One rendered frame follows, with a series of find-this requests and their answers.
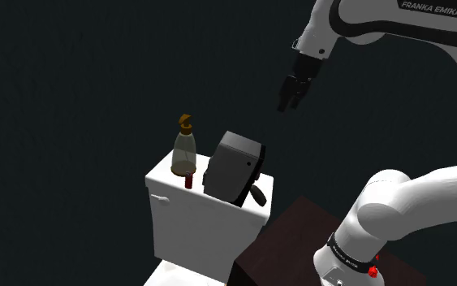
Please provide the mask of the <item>white toilet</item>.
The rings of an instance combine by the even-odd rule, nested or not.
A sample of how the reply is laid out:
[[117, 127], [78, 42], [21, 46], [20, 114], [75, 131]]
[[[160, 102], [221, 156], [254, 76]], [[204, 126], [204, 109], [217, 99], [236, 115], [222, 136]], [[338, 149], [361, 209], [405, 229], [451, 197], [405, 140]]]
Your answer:
[[234, 260], [267, 224], [274, 179], [262, 174], [255, 185], [267, 200], [248, 196], [241, 207], [204, 193], [209, 159], [197, 155], [192, 188], [170, 170], [167, 154], [145, 176], [153, 220], [153, 249], [160, 263], [144, 286], [227, 286]]

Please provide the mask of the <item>grey black espresso machine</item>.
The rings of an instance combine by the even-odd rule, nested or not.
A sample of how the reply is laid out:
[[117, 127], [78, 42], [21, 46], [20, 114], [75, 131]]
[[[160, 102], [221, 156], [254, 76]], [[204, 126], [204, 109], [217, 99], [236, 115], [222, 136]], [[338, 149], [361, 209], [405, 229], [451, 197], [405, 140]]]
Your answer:
[[204, 193], [238, 207], [251, 194], [264, 206], [265, 194], [254, 183], [260, 177], [265, 153], [265, 145], [226, 131], [203, 175]]

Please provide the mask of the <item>clear soap dispenser gold pump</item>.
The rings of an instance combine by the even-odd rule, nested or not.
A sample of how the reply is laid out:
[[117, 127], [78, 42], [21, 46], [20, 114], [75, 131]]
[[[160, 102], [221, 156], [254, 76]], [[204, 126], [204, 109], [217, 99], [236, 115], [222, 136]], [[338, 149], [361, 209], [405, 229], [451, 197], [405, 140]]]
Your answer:
[[175, 139], [170, 170], [173, 174], [185, 177], [196, 172], [196, 141], [190, 123], [191, 116], [183, 114], [179, 118], [180, 131]]

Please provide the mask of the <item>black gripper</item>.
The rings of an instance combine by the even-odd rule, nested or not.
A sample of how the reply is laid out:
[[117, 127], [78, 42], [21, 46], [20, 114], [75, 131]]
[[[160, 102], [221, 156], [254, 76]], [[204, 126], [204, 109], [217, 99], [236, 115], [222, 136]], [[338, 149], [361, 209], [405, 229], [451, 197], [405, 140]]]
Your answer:
[[278, 111], [284, 112], [288, 107], [297, 109], [307, 94], [311, 81], [317, 77], [322, 64], [322, 59], [297, 54], [291, 74], [286, 77], [279, 91]]

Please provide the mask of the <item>dark brown robot stand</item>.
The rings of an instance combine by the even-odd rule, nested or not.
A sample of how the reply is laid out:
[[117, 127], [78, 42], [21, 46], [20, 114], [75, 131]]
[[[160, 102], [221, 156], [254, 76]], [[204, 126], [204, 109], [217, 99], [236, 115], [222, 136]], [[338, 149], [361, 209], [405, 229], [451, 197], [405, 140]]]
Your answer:
[[[317, 274], [313, 255], [324, 246], [341, 221], [321, 207], [299, 197], [270, 226], [258, 235], [234, 261], [227, 286], [323, 286]], [[364, 278], [375, 286], [428, 286], [426, 277], [415, 268], [395, 257], [388, 250], [379, 252], [377, 278]], [[362, 286], [332, 275], [327, 281], [333, 286]]]

